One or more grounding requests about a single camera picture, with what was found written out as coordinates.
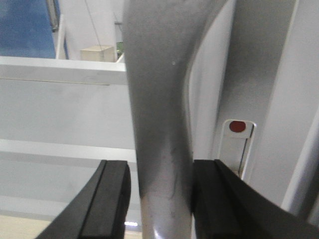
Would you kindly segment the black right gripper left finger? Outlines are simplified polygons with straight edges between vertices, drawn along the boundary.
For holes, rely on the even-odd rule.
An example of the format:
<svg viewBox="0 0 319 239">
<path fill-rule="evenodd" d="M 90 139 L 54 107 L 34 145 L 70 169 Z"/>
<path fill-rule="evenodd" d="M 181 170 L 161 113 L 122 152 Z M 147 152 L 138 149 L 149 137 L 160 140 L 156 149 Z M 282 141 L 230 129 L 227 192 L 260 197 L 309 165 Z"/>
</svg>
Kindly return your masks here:
<svg viewBox="0 0 319 239">
<path fill-rule="evenodd" d="M 102 160 L 87 184 L 40 239 L 122 239 L 130 203 L 126 161 Z"/>
</svg>

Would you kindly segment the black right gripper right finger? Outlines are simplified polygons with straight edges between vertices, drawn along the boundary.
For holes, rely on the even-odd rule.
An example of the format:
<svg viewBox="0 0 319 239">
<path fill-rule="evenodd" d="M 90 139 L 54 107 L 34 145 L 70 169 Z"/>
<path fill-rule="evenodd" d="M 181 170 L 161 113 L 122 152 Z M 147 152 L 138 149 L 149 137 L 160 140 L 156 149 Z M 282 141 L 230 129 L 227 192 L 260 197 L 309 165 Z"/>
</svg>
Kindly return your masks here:
<svg viewBox="0 0 319 239">
<path fill-rule="evenodd" d="M 198 239 L 317 239 L 319 230 L 276 206 L 220 160 L 193 163 Z"/>
</svg>

